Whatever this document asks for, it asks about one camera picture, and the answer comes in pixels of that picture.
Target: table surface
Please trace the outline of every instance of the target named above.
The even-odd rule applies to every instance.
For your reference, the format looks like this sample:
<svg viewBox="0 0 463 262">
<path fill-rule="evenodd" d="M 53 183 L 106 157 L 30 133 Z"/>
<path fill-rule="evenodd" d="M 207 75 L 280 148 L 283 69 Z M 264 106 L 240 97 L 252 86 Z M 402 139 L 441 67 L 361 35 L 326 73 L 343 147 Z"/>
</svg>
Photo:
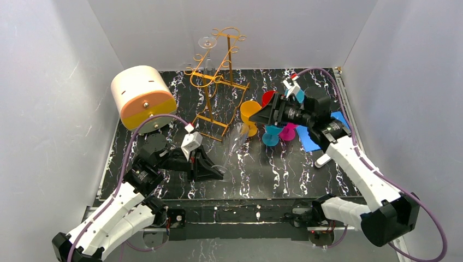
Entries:
<svg viewBox="0 0 463 262">
<path fill-rule="evenodd" d="M 250 83 L 244 101 L 261 102 L 262 95 L 266 91 L 284 92 L 282 80 L 299 71 L 299 69 L 234 70 L 233 77 L 236 83 L 242 85 Z M 162 72 L 161 75 L 177 101 L 177 115 L 187 122 L 192 122 L 206 104 L 203 89 L 192 86 L 189 76 L 184 72 Z M 332 84 L 319 72 L 305 74 L 298 80 L 298 84 L 302 89 L 312 85 L 325 89 L 331 96 L 332 111 L 340 110 Z M 210 86 L 211 93 L 214 88 L 215 86 Z M 239 111 L 233 115 L 233 109 L 239 104 L 242 92 L 236 88 L 219 85 L 217 94 L 211 100 L 214 117 L 221 122 L 228 122 L 232 118 L 235 119 L 234 123 L 241 122 Z M 202 132 L 215 134 L 223 130 L 203 120 L 199 120 L 197 128 Z M 305 152 L 297 135 L 292 141 L 280 139 L 275 147 L 269 147 L 262 143 L 264 127 L 258 126 L 258 129 L 258 134 L 248 138 L 231 157 L 227 166 L 231 172 L 229 181 L 189 183 L 185 173 L 166 171 L 165 179 L 155 190 L 155 195 L 162 199 L 316 198 L 326 193 L 360 195 L 351 180 L 333 161 L 320 169 L 315 168 L 314 162 L 323 153 Z M 168 146 L 175 148 L 181 145 L 186 131 L 181 123 L 174 121 L 154 133 L 165 135 Z M 131 135 L 132 133 L 119 121 L 106 165 L 99 201 L 105 200 L 116 187 L 123 153 Z M 131 159 L 149 135 L 151 134 L 138 136 L 136 143 L 130 149 Z M 228 148 L 227 138 L 221 143 L 203 137 L 203 146 L 215 164 L 223 164 L 224 153 Z"/>
</svg>

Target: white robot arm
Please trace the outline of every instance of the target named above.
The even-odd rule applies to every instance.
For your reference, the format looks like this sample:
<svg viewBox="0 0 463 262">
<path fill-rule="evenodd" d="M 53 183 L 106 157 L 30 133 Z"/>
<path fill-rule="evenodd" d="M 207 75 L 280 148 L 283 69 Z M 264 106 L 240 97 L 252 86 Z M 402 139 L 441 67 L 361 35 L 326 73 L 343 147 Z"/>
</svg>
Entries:
<svg viewBox="0 0 463 262">
<path fill-rule="evenodd" d="M 137 231 L 152 225 L 165 212 L 166 207 L 162 201 L 151 195 L 164 180 L 159 169 L 184 171 L 190 181 L 223 179 L 223 175 L 212 168 L 214 163 L 201 146 L 201 135 L 198 132 L 191 133 L 193 129 L 190 125 L 186 129 L 188 134 L 182 146 L 173 150 L 166 148 L 163 135 L 149 137 L 132 167 L 124 175 L 117 194 L 113 192 L 110 198 L 75 229 L 67 234 L 58 233 L 54 237 L 52 244 L 59 261 L 67 261 L 71 245 L 76 242 L 72 262 L 103 261 Z"/>
<path fill-rule="evenodd" d="M 413 230 L 418 217 L 418 203 L 376 176 L 373 172 L 377 168 L 361 151 L 362 159 L 359 158 L 350 130 L 331 117 L 331 99 L 325 90 L 316 87 L 305 89 L 305 99 L 301 105 L 292 92 L 299 85 L 291 78 L 283 83 L 287 86 L 289 82 L 292 89 L 288 90 L 288 97 L 275 93 L 272 100 L 250 120 L 266 125 L 294 123 L 307 127 L 310 138 L 327 155 L 320 162 L 333 159 L 357 186 L 367 203 L 356 204 L 327 194 L 312 202 L 312 210 L 305 217 L 312 222 L 336 220 L 354 226 L 376 246 L 383 246 Z M 362 161 L 372 166 L 373 171 Z"/>
</svg>

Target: black marble surface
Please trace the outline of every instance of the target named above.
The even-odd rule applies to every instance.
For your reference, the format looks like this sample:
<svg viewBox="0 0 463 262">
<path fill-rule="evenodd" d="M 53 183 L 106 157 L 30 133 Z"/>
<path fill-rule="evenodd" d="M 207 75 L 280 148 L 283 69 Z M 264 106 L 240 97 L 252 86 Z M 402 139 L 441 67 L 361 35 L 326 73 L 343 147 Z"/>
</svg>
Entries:
<svg viewBox="0 0 463 262">
<path fill-rule="evenodd" d="M 336 239 L 342 230 L 335 230 Z M 161 243 L 157 234 L 155 244 Z M 130 238 L 136 247 L 145 248 L 142 233 Z M 120 262 L 121 247 L 116 248 L 105 262 Z M 376 247 L 361 231 L 349 230 L 335 248 L 323 250 L 307 241 L 290 239 L 197 239 L 168 241 L 155 252 L 138 252 L 127 245 L 123 262 L 398 262 L 396 252 L 389 246 Z"/>
<path fill-rule="evenodd" d="M 299 69 L 270 69 L 270 70 L 236 70 L 234 81 L 245 85 L 250 82 L 250 90 L 245 94 L 244 101 L 261 101 L 262 94 L 269 90 L 284 92 L 281 81 L 286 76 L 299 72 Z M 183 72 L 163 72 L 162 77 L 174 95 L 178 110 L 177 115 L 187 122 L 194 120 L 196 113 L 205 106 L 204 92 L 189 83 L 189 76 Z M 309 85 L 323 88 L 332 98 L 332 110 L 339 111 L 339 102 L 335 91 L 328 79 L 320 73 L 307 73 L 298 80 L 302 89 Z M 217 94 L 211 100 L 214 116 L 221 122 L 241 122 L 239 111 L 233 116 L 228 110 L 239 104 L 242 90 L 219 85 Z M 199 120 L 197 128 L 202 132 L 222 132 L 222 128 L 213 127 L 206 121 Z M 315 198 L 326 193 L 336 195 L 359 195 L 350 179 L 341 168 L 331 161 L 321 169 L 314 167 L 314 162 L 322 155 L 321 151 L 305 152 L 299 137 L 292 141 L 280 143 L 275 147 L 267 147 L 262 141 L 265 133 L 263 126 L 258 126 L 256 136 L 248 138 L 245 144 L 234 154 L 228 166 L 231 179 L 223 181 L 207 181 L 189 183 L 182 172 L 166 171 L 165 179 L 155 191 L 155 195 L 162 199 L 239 199 L 239 198 Z M 174 121 L 159 130 L 168 140 L 168 146 L 179 147 L 186 131 L 183 125 Z M 115 140 L 106 166 L 102 194 L 100 200 L 105 200 L 116 187 L 120 173 L 124 150 L 131 136 L 121 122 L 119 122 Z M 143 145 L 149 134 L 138 136 L 136 143 L 130 148 L 130 158 Z M 223 164 L 228 140 L 223 143 L 204 137 L 203 146 L 208 156 L 215 164 Z"/>
</svg>

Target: white plastic segment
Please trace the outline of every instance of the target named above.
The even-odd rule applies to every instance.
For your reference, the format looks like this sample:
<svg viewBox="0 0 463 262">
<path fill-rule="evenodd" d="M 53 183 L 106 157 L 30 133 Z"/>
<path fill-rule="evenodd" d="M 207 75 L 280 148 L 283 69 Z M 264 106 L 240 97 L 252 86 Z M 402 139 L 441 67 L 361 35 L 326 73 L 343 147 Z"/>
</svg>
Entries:
<svg viewBox="0 0 463 262">
<path fill-rule="evenodd" d="M 95 220 L 90 227 L 82 235 L 77 247 L 84 249 L 83 254 L 93 255 L 101 246 L 102 241 L 113 227 L 121 220 L 121 218 L 135 205 L 142 202 L 145 197 L 140 193 L 134 193 L 135 188 L 129 183 L 122 183 L 118 195 L 114 198 L 111 205 Z M 80 234 L 84 226 L 93 220 L 93 217 L 108 204 L 111 198 L 95 210 L 82 224 L 77 226 L 71 232 L 71 243 L 74 243 L 77 236 Z"/>
<path fill-rule="evenodd" d="M 322 204 L 322 210 L 327 219 L 344 222 L 358 230 L 361 230 L 361 218 L 363 213 L 370 213 L 366 205 L 356 204 L 342 200 L 338 197 L 330 198 Z"/>
<path fill-rule="evenodd" d="M 199 132 L 194 132 L 193 134 L 185 135 L 185 137 L 183 138 L 181 148 L 187 160 L 189 160 L 189 154 L 191 153 L 191 151 L 198 148 L 201 145 L 201 142 L 203 142 L 203 136 L 201 136 Z"/>
<path fill-rule="evenodd" d="M 320 158 L 315 161 L 315 167 L 316 168 L 321 168 L 322 166 L 326 165 L 328 162 L 330 162 L 331 157 L 327 154 L 323 154 Z"/>
<path fill-rule="evenodd" d="M 125 240 L 129 239 L 141 229 L 148 227 L 155 221 L 151 209 L 145 205 L 138 205 L 134 211 L 123 217 L 103 240 L 101 247 L 104 248 L 102 261 Z"/>
<path fill-rule="evenodd" d="M 377 177 L 360 160 L 354 151 L 352 139 L 344 136 L 331 143 L 326 154 L 329 155 L 352 180 L 360 190 L 371 211 L 376 211 L 382 205 L 382 200 L 392 202 L 400 197 L 399 190 Z M 368 163 L 377 169 L 371 161 L 362 154 Z"/>
<path fill-rule="evenodd" d="M 297 95 L 299 93 L 299 91 L 301 90 L 301 87 L 296 82 L 297 78 L 298 78 L 297 76 L 295 78 L 293 78 L 293 85 L 290 85 L 288 83 L 288 79 L 283 80 L 283 84 L 286 87 L 286 89 L 288 90 L 288 93 L 286 94 L 286 98 L 289 98 L 289 96 L 291 94 Z"/>
<path fill-rule="evenodd" d="M 189 123 L 187 126 L 185 126 L 185 130 L 188 133 L 191 133 L 194 130 L 194 126 L 191 123 Z"/>
</svg>

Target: white cylindrical container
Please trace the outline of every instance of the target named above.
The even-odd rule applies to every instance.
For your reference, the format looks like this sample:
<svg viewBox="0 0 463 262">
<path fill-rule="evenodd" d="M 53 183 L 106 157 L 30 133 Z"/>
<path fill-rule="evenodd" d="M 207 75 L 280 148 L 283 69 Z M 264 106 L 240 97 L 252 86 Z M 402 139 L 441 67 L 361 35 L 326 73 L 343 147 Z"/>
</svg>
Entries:
<svg viewBox="0 0 463 262">
<path fill-rule="evenodd" d="M 160 73 L 147 65 L 120 72 L 112 80 L 111 92 L 121 121 L 130 131 L 134 131 L 151 115 L 177 112 L 177 102 Z M 146 123 L 140 133 L 160 129 L 172 120 L 170 117 L 156 118 Z"/>
</svg>

